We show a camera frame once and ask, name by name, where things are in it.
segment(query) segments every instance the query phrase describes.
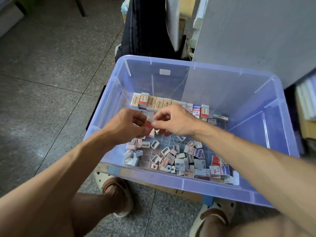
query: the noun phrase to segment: transparent plastic storage bin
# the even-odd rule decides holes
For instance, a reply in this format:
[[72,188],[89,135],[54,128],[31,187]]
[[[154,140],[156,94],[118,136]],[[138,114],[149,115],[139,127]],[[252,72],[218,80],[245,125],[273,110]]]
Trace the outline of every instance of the transparent plastic storage bin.
[[[227,131],[299,157],[277,76],[236,67],[144,56],[126,55],[117,61],[85,139],[103,128],[120,109],[128,108],[134,92],[209,105],[210,110],[229,117]],[[235,186],[128,166],[123,164],[125,152],[126,144],[108,152],[102,158],[101,171],[125,179],[272,206],[242,176],[239,186]]]

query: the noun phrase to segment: chair leg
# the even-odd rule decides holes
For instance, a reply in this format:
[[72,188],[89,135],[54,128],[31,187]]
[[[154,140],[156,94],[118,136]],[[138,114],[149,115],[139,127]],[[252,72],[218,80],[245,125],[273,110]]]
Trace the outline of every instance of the chair leg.
[[84,8],[82,6],[81,0],[76,0],[76,3],[77,3],[77,6],[79,8],[79,11],[80,11],[82,17],[85,17],[86,13],[85,13]]

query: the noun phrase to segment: sandal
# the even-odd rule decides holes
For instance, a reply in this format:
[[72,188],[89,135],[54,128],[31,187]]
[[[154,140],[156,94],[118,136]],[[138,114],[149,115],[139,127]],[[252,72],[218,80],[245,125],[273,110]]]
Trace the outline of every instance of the sandal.
[[121,179],[119,177],[115,177],[113,175],[108,175],[105,173],[95,172],[95,179],[98,183],[99,188],[101,189],[101,193],[104,194],[105,190],[112,184],[118,185],[123,191],[127,198],[127,206],[124,211],[121,211],[120,213],[114,213],[114,215],[118,218],[122,218],[127,216],[130,212],[132,212],[134,203],[131,196],[131,193],[127,187],[127,184],[124,179]]
[[215,215],[227,226],[229,225],[236,208],[236,202],[222,198],[214,198],[212,206],[202,205],[202,208],[195,219],[189,237],[196,237],[200,235],[204,220],[209,215]]

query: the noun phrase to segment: forearm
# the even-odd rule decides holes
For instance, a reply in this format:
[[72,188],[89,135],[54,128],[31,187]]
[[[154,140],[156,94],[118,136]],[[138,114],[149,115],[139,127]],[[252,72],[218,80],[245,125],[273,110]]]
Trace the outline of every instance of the forearm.
[[273,206],[316,235],[316,168],[213,125],[197,122],[196,139],[225,159]]
[[34,229],[38,235],[48,229],[69,207],[105,153],[114,147],[110,138],[104,131],[92,135],[48,169],[2,197],[0,235],[34,236]]

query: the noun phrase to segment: left hand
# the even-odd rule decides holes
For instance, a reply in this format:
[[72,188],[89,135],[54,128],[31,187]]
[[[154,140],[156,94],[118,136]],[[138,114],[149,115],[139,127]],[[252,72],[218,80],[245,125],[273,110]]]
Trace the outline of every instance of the left hand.
[[111,135],[115,145],[130,142],[133,138],[144,137],[149,131],[144,127],[146,116],[140,111],[124,108],[121,109],[101,131]]

